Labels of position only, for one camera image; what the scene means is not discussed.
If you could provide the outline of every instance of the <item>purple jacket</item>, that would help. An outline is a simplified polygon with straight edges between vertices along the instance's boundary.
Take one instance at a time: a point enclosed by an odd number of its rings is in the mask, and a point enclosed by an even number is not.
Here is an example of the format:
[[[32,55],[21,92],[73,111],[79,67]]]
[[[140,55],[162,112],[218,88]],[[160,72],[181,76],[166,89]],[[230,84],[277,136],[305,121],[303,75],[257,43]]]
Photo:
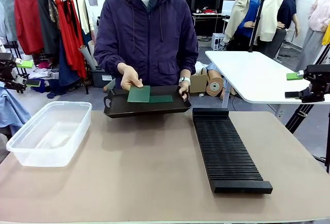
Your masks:
[[[144,85],[177,85],[180,71],[195,73],[198,43],[185,0],[159,0],[148,13],[140,0],[106,0],[94,57],[116,77],[120,62],[132,66]]]

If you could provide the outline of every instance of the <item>tape roll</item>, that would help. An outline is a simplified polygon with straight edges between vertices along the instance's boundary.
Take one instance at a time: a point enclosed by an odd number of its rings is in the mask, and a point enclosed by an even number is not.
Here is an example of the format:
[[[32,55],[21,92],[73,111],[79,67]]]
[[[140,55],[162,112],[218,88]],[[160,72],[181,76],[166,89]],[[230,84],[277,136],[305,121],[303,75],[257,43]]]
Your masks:
[[[206,92],[212,97],[216,97],[223,88],[223,78],[221,74],[215,70],[208,70],[208,85]]]

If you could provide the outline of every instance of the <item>cardboard box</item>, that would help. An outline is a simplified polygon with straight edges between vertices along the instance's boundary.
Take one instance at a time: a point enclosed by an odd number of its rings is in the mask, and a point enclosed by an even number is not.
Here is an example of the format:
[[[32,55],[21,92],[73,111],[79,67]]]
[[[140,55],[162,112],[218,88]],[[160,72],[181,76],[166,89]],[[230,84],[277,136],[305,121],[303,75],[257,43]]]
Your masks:
[[[202,74],[194,74],[190,77],[191,85],[189,88],[190,93],[202,93],[206,91],[207,86],[207,72],[206,69],[202,69]]]

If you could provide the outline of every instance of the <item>clear plastic bin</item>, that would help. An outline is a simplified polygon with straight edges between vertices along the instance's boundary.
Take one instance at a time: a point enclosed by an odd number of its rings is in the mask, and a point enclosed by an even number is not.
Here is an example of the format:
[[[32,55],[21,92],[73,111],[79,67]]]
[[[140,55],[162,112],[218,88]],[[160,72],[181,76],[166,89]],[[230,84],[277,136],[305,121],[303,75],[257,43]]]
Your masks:
[[[63,167],[77,151],[91,123],[92,104],[51,102],[7,143],[23,166]]]

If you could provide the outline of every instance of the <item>red garment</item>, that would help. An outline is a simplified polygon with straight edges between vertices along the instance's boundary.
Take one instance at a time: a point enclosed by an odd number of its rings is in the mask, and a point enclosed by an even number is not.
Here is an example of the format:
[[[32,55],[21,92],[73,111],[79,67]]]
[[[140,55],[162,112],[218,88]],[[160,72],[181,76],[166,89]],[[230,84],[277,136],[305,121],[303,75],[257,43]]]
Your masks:
[[[41,53],[43,40],[38,0],[15,0],[17,38],[26,55]]]
[[[67,55],[67,61],[72,70],[78,72],[79,77],[86,78],[85,58],[78,50],[83,44],[81,26],[73,4],[74,0],[55,0],[58,9],[60,29]]]

